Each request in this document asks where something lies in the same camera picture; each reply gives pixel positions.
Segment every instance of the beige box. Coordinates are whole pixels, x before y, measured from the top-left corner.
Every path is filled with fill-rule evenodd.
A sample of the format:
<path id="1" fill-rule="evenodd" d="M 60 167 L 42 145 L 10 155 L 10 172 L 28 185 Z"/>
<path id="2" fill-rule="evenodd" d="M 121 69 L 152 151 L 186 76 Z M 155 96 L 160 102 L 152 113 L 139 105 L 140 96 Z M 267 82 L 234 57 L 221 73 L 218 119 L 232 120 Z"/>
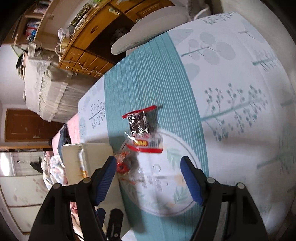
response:
<path id="1" fill-rule="evenodd" d="M 103 167 L 108 157 L 113 155 L 113 150 L 109 144 L 78 143 L 63 145 L 62 155 L 68 184 L 71 185 L 76 184 L 83 179 L 82 168 L 85 169 L 86 175 L 90 177 L 96 169 Z M 120 194 L 117 174 L 115 174 L 111 182 L 105 200 L 101 202 L 98 207 L 101 207 L 106 211 L 106 217 L 104 220 L 105 227 L 108 226 L 110 211 L 114 208 L 120 209 L 123 212 L 123 223 L 120 237 L 127 233 L 130 226 Z"/>

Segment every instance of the pink bed sheet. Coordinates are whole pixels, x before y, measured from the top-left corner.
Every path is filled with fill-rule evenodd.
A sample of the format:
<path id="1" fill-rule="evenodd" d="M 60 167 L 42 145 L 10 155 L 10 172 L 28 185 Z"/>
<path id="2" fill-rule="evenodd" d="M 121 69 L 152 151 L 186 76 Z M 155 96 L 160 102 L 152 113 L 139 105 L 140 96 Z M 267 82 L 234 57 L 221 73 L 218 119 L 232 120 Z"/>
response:
<path id="1" fill-rule="evenodd" d="M 80 142 L 80 135 L 79 135 L 79 118 L 78 113 L 74 115 L 70 120 L 67 122 L 68 124 L 68 132 L 71 139 L 72 144 L 76 144 Z M 58 132 L 54 138 L 52 138 L 52 150 L 54 155 L 58 155 L 58 146 L 59 146 L 59 138 L 60 132 Z"/>

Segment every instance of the brown door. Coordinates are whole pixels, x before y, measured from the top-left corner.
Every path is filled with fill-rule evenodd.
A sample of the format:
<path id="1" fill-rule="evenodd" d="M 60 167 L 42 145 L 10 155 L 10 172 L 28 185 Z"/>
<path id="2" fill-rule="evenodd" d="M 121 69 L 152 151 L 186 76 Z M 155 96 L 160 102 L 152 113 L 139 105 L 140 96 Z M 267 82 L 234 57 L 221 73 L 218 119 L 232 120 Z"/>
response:
<path id="1" fill-rule="evenodd" d="M 48 141 L 63 123 L 47 122 L 30 110 L 7 109 L 5 121 L 6 142 Z"/>
<path id="2" fill-rule="evenodd" d="M 174 6 L 169 0 L 146 0 L 129 10 L 126 16 L 134 22 L 137 22 L 148 14 L 169 6 Z"/>

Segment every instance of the silver bolt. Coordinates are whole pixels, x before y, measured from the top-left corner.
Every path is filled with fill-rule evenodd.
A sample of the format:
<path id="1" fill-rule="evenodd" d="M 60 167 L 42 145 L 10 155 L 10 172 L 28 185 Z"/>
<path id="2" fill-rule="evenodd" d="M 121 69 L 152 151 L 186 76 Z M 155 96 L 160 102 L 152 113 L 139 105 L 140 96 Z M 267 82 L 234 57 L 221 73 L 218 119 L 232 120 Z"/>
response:
<path id="1" fill-rule="evenodd" d="M 54 188 L 54 189 L 58 189 L 60 186 L 61 186 L 61 184 L 59 184 L 59 183 L 55 183 L 55 184 L 53 185 L 53 188 Z"/>
<path id="2" fill-rule="evenodd" d="M 214 183 L 214 182 L 215 182 L 215 179 L 212 178 L 212 177 L 208 177 L 208 178 L 207 178 L 207 182 L 208 182 L 208 183 Z"/>
<path id="3" fill-rule="evenodd" d="M 90 183 L 91 182 L 91 178 L 90 177 L 86 177 L 83 179 L 84 183 Z"/>
<path id="4" fill-rule="evenodd" d="M 237 187 L 238 187 L 239 189 L 244 189 L 244 184 L 242 184 L 242 183 L 238 183 L 238 184 L 237 184 Z"/>

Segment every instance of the chair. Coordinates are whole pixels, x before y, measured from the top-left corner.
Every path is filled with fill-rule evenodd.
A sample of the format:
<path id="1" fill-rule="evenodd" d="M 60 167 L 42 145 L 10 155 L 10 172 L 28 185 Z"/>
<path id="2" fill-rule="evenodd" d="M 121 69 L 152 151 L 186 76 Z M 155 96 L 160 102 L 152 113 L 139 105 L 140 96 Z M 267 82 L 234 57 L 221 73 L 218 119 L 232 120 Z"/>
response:
<path id="1" fill-rule="evenodd" d="M 126 51 L 128 55 L 156 36 L 186 22 L 208 15 L 210 15 L 209 6 L 205 5 L 202 8 L 199 0 L 187 0 L 186 7 L 161 8 L 142 18 L 131 28 L 129 33 L 118 39 L 112 45 L 111 53 L 116 55 Z"/>

